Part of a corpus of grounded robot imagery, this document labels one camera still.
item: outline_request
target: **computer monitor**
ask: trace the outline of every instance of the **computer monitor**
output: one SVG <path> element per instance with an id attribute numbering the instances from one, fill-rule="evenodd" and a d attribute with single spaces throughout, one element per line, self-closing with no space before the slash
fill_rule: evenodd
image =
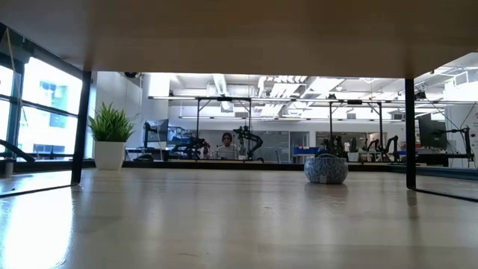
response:
<path id="1" fill-rule="evenodd" d="M 143 136 L 143 142 L 147 141 L 149 143 L 167 141 L 168 125 L 169 120 L 147 120 L 143 128 L 143 132 L 147 132 L 147 136 L 146 134 Z"/>
<path id="2" fill-rule="evenodd" d="M 418 125 L 420 128 L 420 144 L 421 146 L 432 147 L 437 149 L 447 149 L 447 130 L 444 122 L 432 120 L 430 114 L 418 117 Z"/>

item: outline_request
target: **potted plant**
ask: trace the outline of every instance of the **potted plant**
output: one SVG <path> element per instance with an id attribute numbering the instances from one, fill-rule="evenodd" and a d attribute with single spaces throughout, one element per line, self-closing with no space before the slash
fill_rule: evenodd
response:
<path id="1" fill-rule="evenodd" d="M 125 158 L 125 142 L 133 134 L 134 125 L 125 111 L 102 103 L 96 117 L 90 117 L 90 130 L 95 140 L 95 164 L 100 170 L 119 170 Z"/>

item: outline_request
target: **person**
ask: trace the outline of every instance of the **person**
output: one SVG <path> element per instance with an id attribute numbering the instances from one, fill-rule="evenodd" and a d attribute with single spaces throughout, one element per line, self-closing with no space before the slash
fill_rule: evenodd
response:
<path id="1" fill-rule="evenodd" d="M 232 134 L 225 132 L 223 134 L 223 145 L 216 150 L 217 158 L 226 160 L 237 160 L 239 156 L 239 146 L 232 143 Z"/>

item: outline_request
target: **blue and white bowl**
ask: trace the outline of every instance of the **blue and white bowl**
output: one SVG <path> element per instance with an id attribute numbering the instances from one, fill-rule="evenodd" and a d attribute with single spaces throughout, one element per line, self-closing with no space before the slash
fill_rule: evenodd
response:
<path id="1" fill-rule="evenodd" d="M 349 167 L 345 158 L 321 154 L 305 160 L 304 172 L 311 183 L 342 184 L 347 178 Z"/>

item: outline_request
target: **green plant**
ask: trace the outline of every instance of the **green plant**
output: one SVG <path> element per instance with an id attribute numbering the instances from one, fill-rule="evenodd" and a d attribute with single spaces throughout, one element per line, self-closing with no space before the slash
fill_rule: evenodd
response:
<path id="1" fill-rule="evenodd" d="M 126 142 L 133 134 L 134 124 L 126 117 L 125 111 L 118 111 L 112 108 L 113 103 L 108 107 L 102 103 L 96 117 L 90 117 L 90 130 L 93 139 L 107 142 Z"/>

